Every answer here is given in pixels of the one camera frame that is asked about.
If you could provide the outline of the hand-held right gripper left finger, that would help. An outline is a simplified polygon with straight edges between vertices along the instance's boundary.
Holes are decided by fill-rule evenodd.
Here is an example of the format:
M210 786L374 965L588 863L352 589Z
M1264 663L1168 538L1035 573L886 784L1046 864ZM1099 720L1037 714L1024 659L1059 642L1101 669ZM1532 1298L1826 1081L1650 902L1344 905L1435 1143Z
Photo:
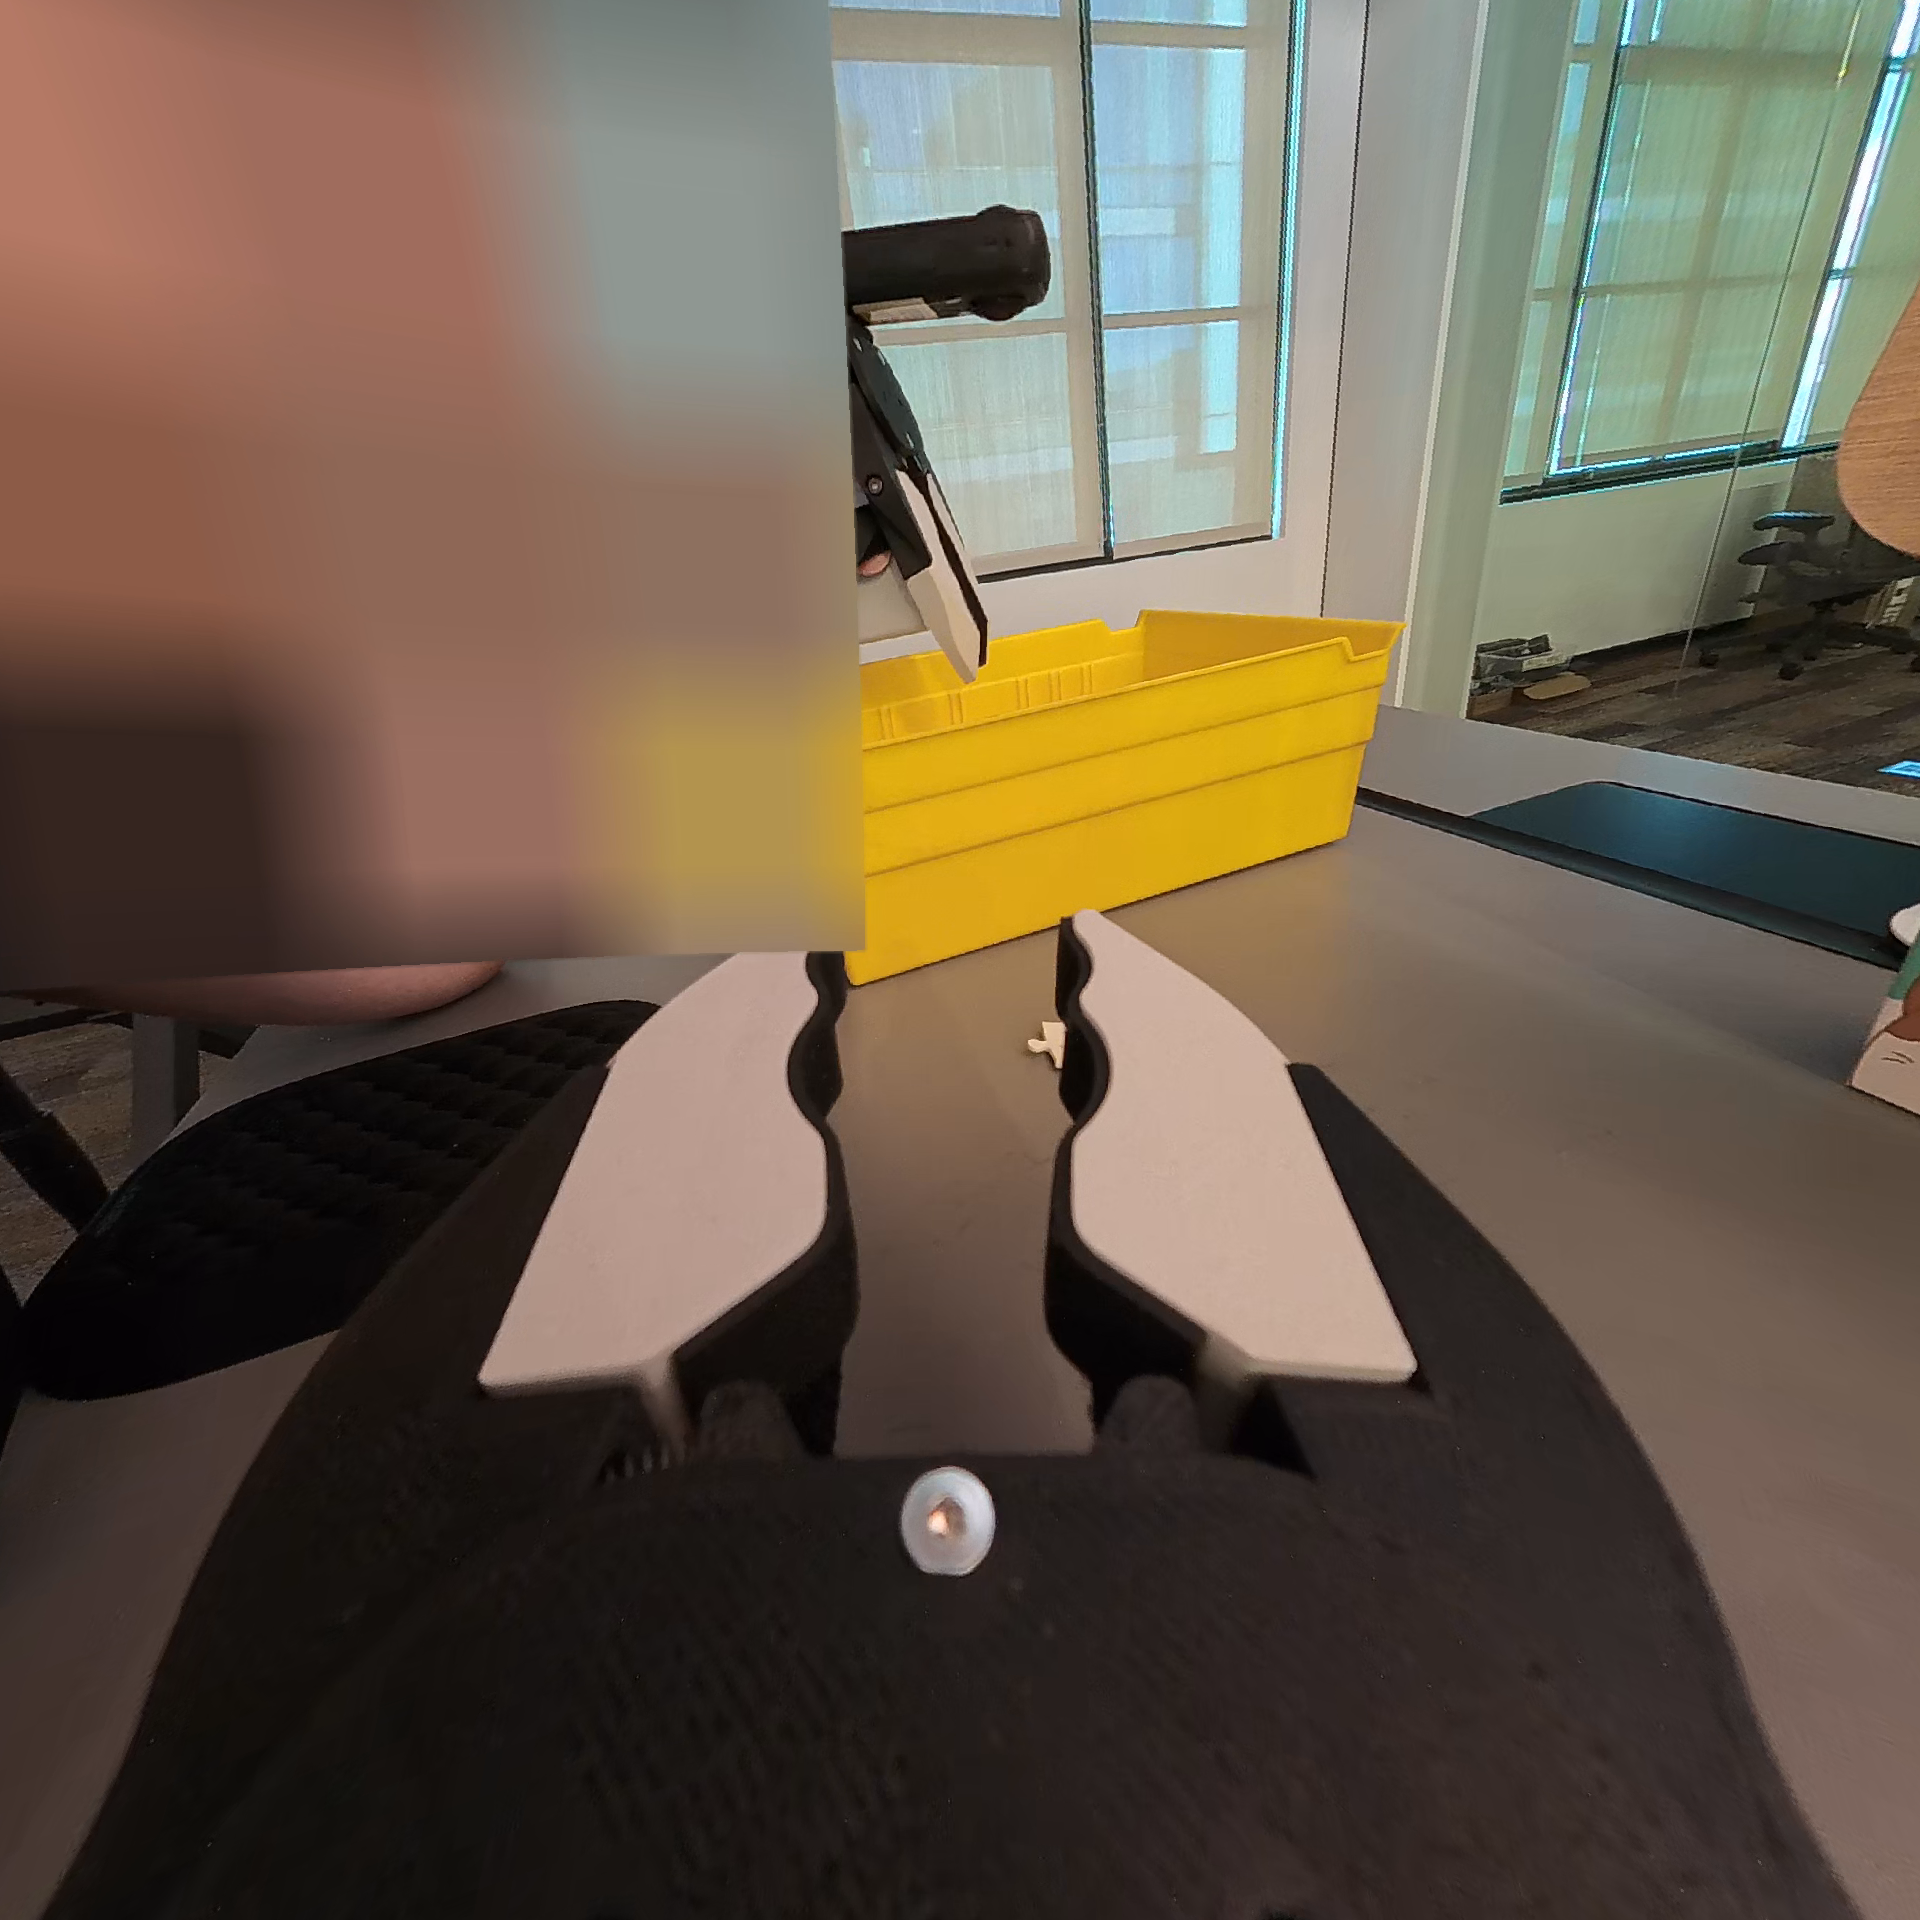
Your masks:
M478 1369L495 1399L630 1391L672 1448L709 1398L768 1389L832 1451L856 1325L832 1133L839 951L746 951L613 1056Z

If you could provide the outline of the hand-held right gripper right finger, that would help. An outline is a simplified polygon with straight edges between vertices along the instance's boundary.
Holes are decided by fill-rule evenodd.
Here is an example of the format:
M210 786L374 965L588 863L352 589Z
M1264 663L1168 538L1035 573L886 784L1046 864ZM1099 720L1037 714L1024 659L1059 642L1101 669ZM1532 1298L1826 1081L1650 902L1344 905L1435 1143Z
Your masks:
M1290 1056L1231 1000L1094 910L1061 925L1068 1114L1044 1327L1104 1432L1170 1383L1244 1445L1272 1385L1402 1391L1419 1363Z

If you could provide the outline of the yellow plastic bin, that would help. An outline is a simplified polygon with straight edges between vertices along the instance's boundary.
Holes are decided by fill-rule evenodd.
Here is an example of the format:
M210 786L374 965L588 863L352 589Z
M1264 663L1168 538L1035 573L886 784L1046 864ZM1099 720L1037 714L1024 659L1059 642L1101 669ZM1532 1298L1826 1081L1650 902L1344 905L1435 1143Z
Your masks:
M863 663L867 986L1325 849L1404 626L1146 610Z

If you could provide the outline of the person's left forearm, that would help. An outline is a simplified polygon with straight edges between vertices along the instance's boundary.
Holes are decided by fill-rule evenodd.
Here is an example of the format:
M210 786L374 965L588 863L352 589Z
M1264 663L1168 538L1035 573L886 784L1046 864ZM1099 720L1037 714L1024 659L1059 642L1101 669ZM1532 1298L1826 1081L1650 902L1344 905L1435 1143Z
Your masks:
M486 989L506 965L445 962L242 976L189 976L84 989L4 989L8 1000L188 1025L372 1025L419 1018Z

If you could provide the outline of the printed puzzle box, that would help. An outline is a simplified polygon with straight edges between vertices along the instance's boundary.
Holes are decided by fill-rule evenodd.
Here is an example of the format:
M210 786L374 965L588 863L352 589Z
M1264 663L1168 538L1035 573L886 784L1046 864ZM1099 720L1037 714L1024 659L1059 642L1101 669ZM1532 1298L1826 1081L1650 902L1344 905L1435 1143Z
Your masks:
M1917 904L1896 912L1887 930L1906 951L1850 1075L1850 1088L1917 1117Z

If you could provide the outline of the large framed window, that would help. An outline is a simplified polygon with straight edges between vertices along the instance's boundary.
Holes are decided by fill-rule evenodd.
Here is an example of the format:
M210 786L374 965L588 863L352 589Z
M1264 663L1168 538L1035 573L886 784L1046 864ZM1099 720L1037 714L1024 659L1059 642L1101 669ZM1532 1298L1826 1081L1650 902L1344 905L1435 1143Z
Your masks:
M844 224L1039 215L1018 320L877 327L971 562L1283 529L1306 5L832 7Z
M1916 178L1916 2L1575 5L1501 499L1836 448Z

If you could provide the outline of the black wrist rest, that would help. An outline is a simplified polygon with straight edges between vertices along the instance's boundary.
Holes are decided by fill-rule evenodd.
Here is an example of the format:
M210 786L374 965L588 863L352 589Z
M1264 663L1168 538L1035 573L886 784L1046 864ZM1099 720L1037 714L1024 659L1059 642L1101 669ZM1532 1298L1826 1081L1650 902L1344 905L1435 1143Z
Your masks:
M19 1314L23 1385L107 1402L335 1333L655 1013L605 1000L294 1079L142 1162Z

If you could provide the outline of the black mesh office chair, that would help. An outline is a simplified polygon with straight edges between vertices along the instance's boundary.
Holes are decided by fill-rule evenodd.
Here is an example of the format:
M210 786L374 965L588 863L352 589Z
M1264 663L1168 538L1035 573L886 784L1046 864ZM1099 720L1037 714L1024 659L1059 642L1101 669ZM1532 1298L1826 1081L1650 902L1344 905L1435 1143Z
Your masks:
M1740 562L1760 573L1748 602L1788 624L1763 642L1778 657L1778 682L1798 682L1831 649L1856 642L1906 663L1916 659L1916 558L1867 535L1854 521L1831 538L1836 515L1773 512L1754 521L1765 542Z

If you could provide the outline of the tan board with paper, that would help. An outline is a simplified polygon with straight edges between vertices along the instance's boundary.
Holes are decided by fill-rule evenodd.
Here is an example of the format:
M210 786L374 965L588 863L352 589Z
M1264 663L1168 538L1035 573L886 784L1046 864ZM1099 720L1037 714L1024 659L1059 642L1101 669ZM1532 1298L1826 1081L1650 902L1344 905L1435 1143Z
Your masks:
M1860 534L1917 560L1917 294L1839 432L1836 475Z

